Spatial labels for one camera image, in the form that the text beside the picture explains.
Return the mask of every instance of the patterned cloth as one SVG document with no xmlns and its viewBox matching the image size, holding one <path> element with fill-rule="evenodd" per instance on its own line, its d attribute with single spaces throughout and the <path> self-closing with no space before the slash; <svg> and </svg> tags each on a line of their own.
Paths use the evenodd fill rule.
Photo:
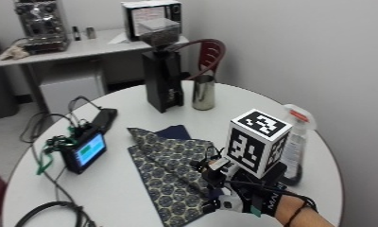
<svg viewBox="0 0 378 227">
<path fill-rule="evenodd" d="M 167 139 L 150 131 L 129 128 L 137 146 L 129 148 L 154 208 L 165 227 L 183 226 L 202 216 L 207 201 L 206 182 L 191 169 L 212 143 L 202 140 Z"/>
</svg>

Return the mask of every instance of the espresso machine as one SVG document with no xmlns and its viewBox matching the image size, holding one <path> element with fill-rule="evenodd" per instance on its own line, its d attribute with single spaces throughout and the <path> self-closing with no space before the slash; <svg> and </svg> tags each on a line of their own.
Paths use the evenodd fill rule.
<svg viewBox="0 0 378 227">
<path fill-rule="evenodd" d="M 142 53 L 147 100 L 154 108 L 183 105 L 179 54 L 167 49 L 178 41 L 179 25 L 166 18 L 138 23 L 139 40 L 153 47 Z"/>
<path fill-rule="evenodd" d="M 56 0 L 14 0 L 14 12 L 22 25 L 26 42 L 21 45 L 29 54 L 64 51 L 68 39 Z"/>
</svg>

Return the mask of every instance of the gray carpet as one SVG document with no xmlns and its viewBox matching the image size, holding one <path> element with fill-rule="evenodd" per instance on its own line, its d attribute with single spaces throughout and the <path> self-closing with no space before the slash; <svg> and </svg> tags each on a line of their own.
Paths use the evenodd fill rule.
<svg viewBox="0 0 378 227">
<path fill-rule="evenodd" d="M 28 147 L 28 144 L 18 141 L 18 135 L 29 118 L 38 112 L 34 103 L 21 104 L 18 108 L 16 115 L 0 119 L 0 176 L 5 181 Z"/>
</svg>

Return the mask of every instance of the round white table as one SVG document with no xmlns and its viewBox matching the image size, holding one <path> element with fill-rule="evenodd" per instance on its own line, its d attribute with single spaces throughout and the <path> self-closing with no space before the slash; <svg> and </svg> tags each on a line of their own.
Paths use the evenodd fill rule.
<svg viewBox="0 0 378 227">
<path fill-rule="evenodd" d="M 183 125 L 191 138 L 208 140 L 216 148 L 224 146 L 228 121 L 256 109 L 283 119 L 284 109 L 279 103 L 244 89 L 216 84 L 215 108 L 197 111 L 191 108 L 193 82 L 183 81 L 185 105 L 159 113 L 146 100 L 145 86 L 131 87 L 106 96 L 94 103 L 114 108 L 118 115 L 105 134 L 106 153 L 81 175 L 65 171 L 60 185 L 72 195 L 76 203 L 96 221 L 97 226 L 162 226 L 147 191 L 141 182 L 127 148 L 134 145 L 127 127 L 159 131 L 173 125 Z M 97 110 L 89 105 L 76 111 L 78 118 L 90 120 Z M 68 122 L 60 120 L 36 140 L 36 149 L 54 135 L 66 134 Z M 48 173 L 56 177 L 64 167 L 60 155 Z M 311 131 L 303 160 L 303 177 L 295 193 L 312 198 L 319 213 L 333 224 L 341 219 L 341 178 L 328 147 L 319 135 Z M 12 173 L 3 206 L 3 226 L 12 227 L 20 218 L 38 205 L 53 201 L 54 187 L 44 176 L 36 176 L 36 161 L 28 149 Z M 74 226 L 76 216 L 62 208 L 38 213 L 26 226 Z M 256 218 L 250 214 L 216 211 L 187 224 L 198 226 L 279 226 L 268 216 Z"/>
</svg>

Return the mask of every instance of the white countertop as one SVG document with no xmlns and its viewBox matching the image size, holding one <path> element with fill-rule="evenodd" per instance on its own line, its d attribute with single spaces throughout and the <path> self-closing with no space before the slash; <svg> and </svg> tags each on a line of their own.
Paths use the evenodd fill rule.
<svg viewBox="0 0 378 227">
<path fill-rule="evenodd" d="M 113 38 L 118 36 L 121 33 L 125 33 L 125 30 L 122 28 L 96 31 L 97 38 L 92 40 L 88 40 L 85 35 L 81 34 L 82 39 L 80 41 L 73 41 L 70 39 L 70 43 L 65 51 L 48 53 L 48 54 L 32 55 L 20 60 L 1 61 L 3 56 L 4 56 L 4 53 L 1 53 L 0 54 L 0 66 L 36 63 L 41 61 L 56 61 L 56 60 L 64 60 L 64 59 L 73 59 L 78 57 L 103 55 L 103 54 L 150 48 L 149 45 L 146 45 L 145 43 L 139 41 L 130 42 L 125 40 L 123 42 L 118 44 L 109 44 Z M 187 39 L 183 36 L 179 36 L 178 44 L 183 44 L 186 42 L 187 42 Z"/>
</svg>

